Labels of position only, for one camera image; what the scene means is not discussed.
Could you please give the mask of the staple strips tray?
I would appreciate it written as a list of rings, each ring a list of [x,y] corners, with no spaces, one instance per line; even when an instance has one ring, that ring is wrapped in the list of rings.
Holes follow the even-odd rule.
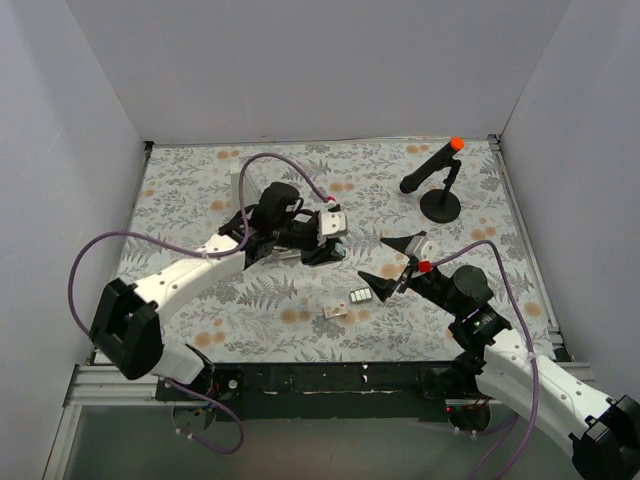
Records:
[[[369,287],[355,289],[349,293],[349,300],[352,304],[364,303],[372,299],[373,293]]]

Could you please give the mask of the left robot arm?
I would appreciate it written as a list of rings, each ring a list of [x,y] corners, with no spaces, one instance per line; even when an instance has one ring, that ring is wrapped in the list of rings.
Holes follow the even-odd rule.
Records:
[[[203,399],[212,390],[208,370],[213,365],[196,347],[164,340],[163,328],[173,315],[277,248],[298,251],[307,266],[339,262],[345,257],[342,240],[347,233],[347,216],[334,200],[311,211],[295,187],[274,182],[194,255],[132,283],[111,281],[100,298],[90,339],[125,378],[169,378],[188,398]]]

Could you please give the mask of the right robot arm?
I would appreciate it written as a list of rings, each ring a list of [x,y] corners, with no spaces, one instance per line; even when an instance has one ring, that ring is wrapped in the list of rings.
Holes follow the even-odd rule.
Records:
[[[462,265],[450,276],[446,260],[425,233],[385,238],[407,265],[395,279],[361,271],[380,301],[411,290],[453,316],[448,329],[462,348],[452,373],[464,397],[482,394],[527,420],[528,434],[542,431],[584,479],[632,479],[639,473],[639,404],[613,398],[536,353],[527,327],[514,329],[497,313],[484,271]]]

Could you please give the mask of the white staple box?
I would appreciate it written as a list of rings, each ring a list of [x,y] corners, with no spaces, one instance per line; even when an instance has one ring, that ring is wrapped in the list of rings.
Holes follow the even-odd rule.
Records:
[[[323,308],[324,317],[326,319],[346,316],[348,310],[344,303],[337,303]]]

